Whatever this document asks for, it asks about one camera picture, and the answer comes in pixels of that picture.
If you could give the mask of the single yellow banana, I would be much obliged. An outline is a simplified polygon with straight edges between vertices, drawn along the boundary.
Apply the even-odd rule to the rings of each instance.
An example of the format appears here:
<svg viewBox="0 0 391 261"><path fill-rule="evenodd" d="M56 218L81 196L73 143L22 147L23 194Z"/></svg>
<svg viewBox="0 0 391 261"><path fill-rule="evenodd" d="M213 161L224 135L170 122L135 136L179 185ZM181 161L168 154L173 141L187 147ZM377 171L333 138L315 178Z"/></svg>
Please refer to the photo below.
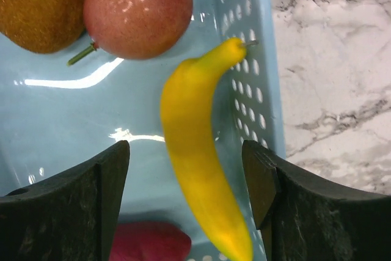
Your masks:
<svg viewBox="0 0 391 261"><path fill-rule="evenodd" d="M243 41L234 37L184 60L165 82L160 100L166 148L186 202L208 239L230 260L252 260L254 253L217 156L211 115L220 78L246 53Z"/></svg>

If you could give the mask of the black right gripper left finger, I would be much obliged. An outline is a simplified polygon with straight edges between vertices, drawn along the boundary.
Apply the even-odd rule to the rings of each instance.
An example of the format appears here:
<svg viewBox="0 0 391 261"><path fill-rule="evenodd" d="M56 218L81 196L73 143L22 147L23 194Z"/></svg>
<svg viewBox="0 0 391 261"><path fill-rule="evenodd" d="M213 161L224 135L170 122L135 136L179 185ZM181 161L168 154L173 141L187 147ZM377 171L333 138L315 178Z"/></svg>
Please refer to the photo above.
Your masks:
<svg viewBox="0 0 391 261"><path fill-rule="evenodd" d="M130 145L1 197L1 260L108 260Z"/></svg>

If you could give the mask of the brown kiwi fruit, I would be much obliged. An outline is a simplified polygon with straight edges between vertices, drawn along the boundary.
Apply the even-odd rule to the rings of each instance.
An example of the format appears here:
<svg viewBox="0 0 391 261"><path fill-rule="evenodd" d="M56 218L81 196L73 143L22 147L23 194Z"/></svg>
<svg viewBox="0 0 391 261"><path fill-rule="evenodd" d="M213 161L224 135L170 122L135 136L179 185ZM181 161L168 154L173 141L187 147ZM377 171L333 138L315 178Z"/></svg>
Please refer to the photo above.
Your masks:
<svg viewBox="0 0 391 261"><path fill-rule="evenodd" d="M34 53L49 54L84 31L84 0L1 0L1 33Z"/></svg>

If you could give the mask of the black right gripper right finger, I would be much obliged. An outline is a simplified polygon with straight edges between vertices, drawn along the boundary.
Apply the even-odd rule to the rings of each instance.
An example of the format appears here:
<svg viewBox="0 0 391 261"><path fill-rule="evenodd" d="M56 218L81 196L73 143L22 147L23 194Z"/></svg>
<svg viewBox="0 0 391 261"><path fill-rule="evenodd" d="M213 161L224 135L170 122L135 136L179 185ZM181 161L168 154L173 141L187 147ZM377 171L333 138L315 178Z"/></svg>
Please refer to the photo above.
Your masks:
<svg viewBox="0 0 391 261"><path fill-rule="evenodd" d="M268 260L389 260L390 196L350 188L255 141L242 162Z"/></svg>

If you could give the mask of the magenta sweet potato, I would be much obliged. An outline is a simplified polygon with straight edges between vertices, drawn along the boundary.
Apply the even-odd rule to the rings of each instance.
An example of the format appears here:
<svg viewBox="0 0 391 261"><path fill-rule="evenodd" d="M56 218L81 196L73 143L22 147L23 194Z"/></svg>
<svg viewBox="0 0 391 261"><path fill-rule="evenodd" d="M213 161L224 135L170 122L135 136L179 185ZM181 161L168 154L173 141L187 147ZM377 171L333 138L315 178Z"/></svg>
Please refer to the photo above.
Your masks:
<svg viewBox="0 0 391 261"><path fill-rule="evenodd" d="M191 238L168 222L120 223L115 231L109 259L185 260L191 245Z"/></svg>

